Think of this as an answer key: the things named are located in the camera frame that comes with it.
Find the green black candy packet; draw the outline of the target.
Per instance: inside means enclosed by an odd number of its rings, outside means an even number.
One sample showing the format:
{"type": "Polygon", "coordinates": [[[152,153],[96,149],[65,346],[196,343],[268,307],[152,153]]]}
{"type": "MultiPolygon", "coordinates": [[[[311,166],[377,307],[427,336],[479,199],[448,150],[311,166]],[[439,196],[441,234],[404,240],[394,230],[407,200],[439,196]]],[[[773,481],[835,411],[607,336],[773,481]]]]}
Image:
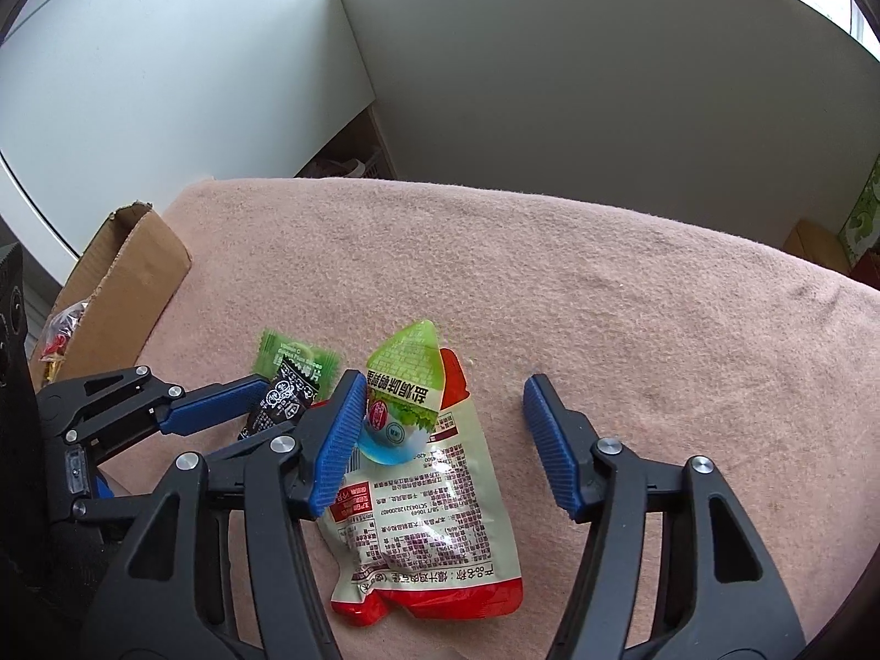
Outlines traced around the green black candy packet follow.
{"type": "Polygon", "coordinates": [[[335,351],[294,340],[272,328],[262,331],[254,372],[268,380],[237,439],[241,441],[270,426],[297,425],[303,414],[325,401],[339,378],[340,356],[335,351]]]}

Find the red white snack pouch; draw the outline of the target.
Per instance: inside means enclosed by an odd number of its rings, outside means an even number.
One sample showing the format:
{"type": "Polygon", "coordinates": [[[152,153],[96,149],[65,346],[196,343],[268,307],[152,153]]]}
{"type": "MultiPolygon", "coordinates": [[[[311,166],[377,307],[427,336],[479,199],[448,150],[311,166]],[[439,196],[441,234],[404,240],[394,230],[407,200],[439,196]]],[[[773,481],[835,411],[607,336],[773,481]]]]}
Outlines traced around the red white snack pouch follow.
{"type": "Polygon", "coordinates": [[[392,609],[469,622],[519,609],[524,581],[509,513],[458,356],[442,351],[436,432],[402,465],[361,458],[319,520],[339,565],[329,605],[352,626],[392,609]]]}

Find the green jelly cup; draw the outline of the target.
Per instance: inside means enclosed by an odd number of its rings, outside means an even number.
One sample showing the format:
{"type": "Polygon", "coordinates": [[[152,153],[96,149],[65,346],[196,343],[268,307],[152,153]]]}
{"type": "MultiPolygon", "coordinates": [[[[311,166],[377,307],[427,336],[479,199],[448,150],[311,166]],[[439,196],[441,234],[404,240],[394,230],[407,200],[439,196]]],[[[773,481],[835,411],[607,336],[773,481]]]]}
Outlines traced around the green jelly cup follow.
{"type": "Polygon", "coordinates": [[[446,372],[436,325],[423,319],[386,338],[367,361],[362,456],[400,465],[427,447],[442,408],[446,372]]]}

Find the dark candy red wrapper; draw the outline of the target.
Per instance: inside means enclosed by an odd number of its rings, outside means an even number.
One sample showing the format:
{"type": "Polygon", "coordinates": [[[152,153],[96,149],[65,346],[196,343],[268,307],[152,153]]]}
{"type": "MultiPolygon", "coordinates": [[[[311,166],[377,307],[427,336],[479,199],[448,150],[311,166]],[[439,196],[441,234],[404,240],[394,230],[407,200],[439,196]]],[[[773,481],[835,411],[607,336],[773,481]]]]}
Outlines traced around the dark candy red wrapper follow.
{"type": "Polygon", "coordinates": [[[40,349],[40,361],[57,362],[64,358],[76,329],[84,319],[86,309],[88,309],[88,301],[80,300],[65,307],[49,320],[45,341],[40,349]]]}

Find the white cabinet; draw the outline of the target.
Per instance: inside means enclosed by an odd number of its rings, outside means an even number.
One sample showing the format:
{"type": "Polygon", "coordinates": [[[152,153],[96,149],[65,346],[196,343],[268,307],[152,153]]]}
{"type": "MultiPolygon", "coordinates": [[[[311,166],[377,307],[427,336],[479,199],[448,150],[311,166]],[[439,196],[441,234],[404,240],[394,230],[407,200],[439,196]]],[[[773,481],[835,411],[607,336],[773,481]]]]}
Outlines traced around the white cabinet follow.
{"type": "Polygon", "coordinates": [[[31,0],[2,46],[2,216],[64,280],[107,213],[297,174],[373,101],[342,0],[31,0]]]}

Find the green printed carton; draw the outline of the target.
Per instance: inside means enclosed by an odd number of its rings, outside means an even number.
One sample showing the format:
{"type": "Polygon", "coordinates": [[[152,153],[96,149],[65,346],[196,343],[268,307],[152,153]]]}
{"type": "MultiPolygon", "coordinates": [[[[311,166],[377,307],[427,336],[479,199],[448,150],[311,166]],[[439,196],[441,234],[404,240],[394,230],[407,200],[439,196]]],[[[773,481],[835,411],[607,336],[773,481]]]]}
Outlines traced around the green printed carton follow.
{"type": "Polygon", "coordinates": [[[843,246],[847,261],[855,265],[861,256],[878,240],[878,193],[880,193],[880,158],[868,174],[867,182],[853,204],[838,239],[843,246]]]}

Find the brown cardboard box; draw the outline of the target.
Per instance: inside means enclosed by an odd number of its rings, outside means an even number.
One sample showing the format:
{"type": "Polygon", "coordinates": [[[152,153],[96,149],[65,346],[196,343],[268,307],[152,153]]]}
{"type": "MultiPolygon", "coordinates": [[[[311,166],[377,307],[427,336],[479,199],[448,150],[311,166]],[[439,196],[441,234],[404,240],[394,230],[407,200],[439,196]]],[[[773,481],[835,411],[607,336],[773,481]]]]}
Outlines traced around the brown cardboard box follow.
{"type": "Polygon", "coordinates": [[[190,269],[184,243],[152,206],[133,203],[109,214],[52,305],[31,355],[34,386],[134,366],[190,269]],[[63,359],[40,361],[49,320],[80,300],[88,309],[63,359]]]}

